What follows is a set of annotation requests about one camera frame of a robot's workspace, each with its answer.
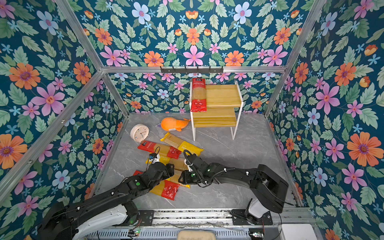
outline marble surface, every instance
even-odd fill
[[[178,119],[190,118],[190,114],[131,114],[125,133],[112,159],[109,169],[101,184],[100,192],[118,185],[125,177],[133,175],[135,170],[145,170],[148,152],[137,149],[139,143],[131,139],[129,133],[138,123],[148,126],[150,133],[146,140],[161,142],[166,131],[157,127],[164,117],[173,116]],[[264,117],[260,114],[242,114],[235,140],[231,138],[228,127],[196,128],[196,142],[192,138],[192,127],[189,124],[181,132],[172,134],[205,149],[200,157],[206,161],[219,162],[237,168],[256,168],[265,164],[285,179],[284,169],[278,161],[275,146],[268,132]],[[134,200],[139,209],[142,208],[245,208],[254,194],[250,189],[232,184],[212,184],[201,188],[179,187],[175,200],[169,200],[155,194],[146,194]],[[294,203],[291,191],[288,191],[287,202]]]

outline white clock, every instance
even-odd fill
[[[143,141],[146,137],[148,137],[149,128],[144,124],[137,124],[131,130],[131,138],[136,142]]]

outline orange flower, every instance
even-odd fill
[[[325,238],[327,240],[340,240],[339,236],[337,236],[332,229],[327,229],[325,231]]]
[[[27,145],[22,144],[23,141],[19,136],[12,139],[11,134],[0,135],[0,164],[3,164],[3,169],[13,167],[13,162],[18,162],[23,156],[21,153],[27,151]]]
[[[262,104],[263,103],[261,101],[254,101],[251,106],[252,108],[259,108],[262,106]]]
[[[297,17],[297,15],[299,14],[299,10],[295,10],[295,11],[293,11],[292,13],[291,13],[291,18],[295,18],[295,17]]]
[[[187,16],[187,19],[197,19],[197,16],[199,15],[198,11],[186,11],[185,15]]]
[[[303,200],[303,195],[302,195],[303,190],[301,189],[301,187],[299,187],[299,184],[297,182],[295,182],[295,186],[297,188],[297,191],[299,192],[300,198]]]
[[[377,148],[381,145],[381,142],[377,137],[370,139],[370,134],[367,132],[361,132],[360,137],[355,133],[351,136],[352,142],[347,143],[347,148],[351,150],[349,156],[352,160],[358,160],[358,164],[365,167],[368,164],[373,167],[379,164],[377,158],[383,158],[384,150]]]
[[[239,53],[239,51],[233,51],[233,53],[228,53],[228,57],[225,58],[227,67],[240,67],[241,63],[244,62],[243,53]]]
[[[84,196],[84,200],[87,200],[89,198],[91,198],[92,196],[90,195],[91,192],[92,192],[92,189],[95,187],[95,183],[91,183],[91,185],[89,187],[87,187],[87,190],[85,190],[85,196]]]
[[[76,68],[73,69],[73,73],[76,74],[77,81],[86,84],[91,78],[88,66],[84,65],[83,62],[75,63],[74,66]]]
[[[353,63],[348,63],[345,65],[340,66],[340,69],[336,70],[336,77],[335,77],[335,82],[337,82],[337,85],[341,86],[347,86],[349,84],[349,81],[352,81],[353,78],[355,77],[355,72],[356,72],[356,67],[352,66]]]
[[[286,141],[286,147],[288,149],[288,151],[292,151],[293,150],[293,147],[295,146],[295,143],[293,142],[292,139],[290,138],[287,138],[287,141]]]
[[[95,154],[99,154],[101,152],[101,150],[103,149],[103,147],[104,147],[103,140],[101,138],[98,138],[98,139],[96,139],[95,143],[93,144],[92,151]]]
[[[122,122],[120,122],[120,123],[118,124],[118,132],[120,132],[121,127],[122,127]]]
[[[149,51],[144,55],[144,62],[148,64],[148,67],[162,67],[164,59],[160,57],[159,53]]]
[[[368,45],[366,48],[365,48],[365,51],[364,51],[364,54],[366,56],[369,56],[369,55],[372,55],[376,52],[376,50],[378,49],[378,47],[376,47],[375,44],[373,45]]]
[[[189,33],[187,33],[187,38],[188,38],[187,40],[192,45],[196,45],[196,43],[200,41],[199,37],[200,37],[200,34],[197,32],[195,28],[191,28],[189,30]]]
[[[307,79],[308,74],[308,64],[307,63],[301,63],[300,66],[296,68],[295,73],[295,82],[298,84],[302,84]]]
[[[98,38],[99,42],[103,43],[104,45],[111,45],[112,44],[112,37],[111,34],[108,31],[104,31],[103,28],[96,28],[95,36]]]
[[[181,29],[176,29],[175,30],[175,35],[176,36],[181,36]]]
[[[88,11],[88,10],[84,11],[84,14],[85,14],[89,19],[92,19],[92,18],[93,18],[93,13],[91,13],[91,12]]]
[[[137,101],[132,101],[131,102],[131,106],[134,107],[135,109],[140,109],[141,108],[141,104],[138,103]]]
[[[368,76],[361,78],[360,82],[359,82],[360,86],[362,86],[363,88],[369,87],[370,83],[371,83],[371,81],[369,80]]]
[[[209,36],[209,35],[211,35],[211,34],[212,34],[212,33],[211,33],[211,30],[209,30],[209,29],[207,29],[207,28],[204,30],[204,35],[205,35],[205,36]]]
[[[273,38],[275,41],[275,44],[282,45],[286,41],[288,41],[288,37],[291,35],[291,29],[290,28],[282,28],[281,30],[277,31],[276,36]]]
[[[9,78],[12,82],[16,82],[15,85],[19,88],[25,87],[25,89],[29,90],[36,87],[37,83],[40,82],[40,78],[37,77],[40,73],[28,63],[26,66],[24,63],[18,63],[17,68],[11,67],[9,71],[12,73]]]

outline orange stuffed whale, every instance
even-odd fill
[[[191,119],[184,118],[184,120],[178,120],[171,117],[164,118],[161,121],[161,128],[164,129],[165,131],[177,130],[180,132],[181,129],[185,128],[189,124],[189,121],[191,121]]]

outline white plastic object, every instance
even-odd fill
[[[98,231],[100,229],[121,224],[127,218],[127,209],[119,204],[116,207],[105,210],[104,212],[88,219],[85,223],[81,224],[77,229],[78,233],[73,236],[72,240],[78,240],[83,236]]]
[[[149,135],[149,128],[144,124],[137,124],[131,129],[131,138],[136,142],[141,142]]]
[[[281,224],[281,240],[317,240],[310,224]]]
[[[256,218],[261,218],[268,211],[258,199],[252,199],[248,207],[248,212]]]

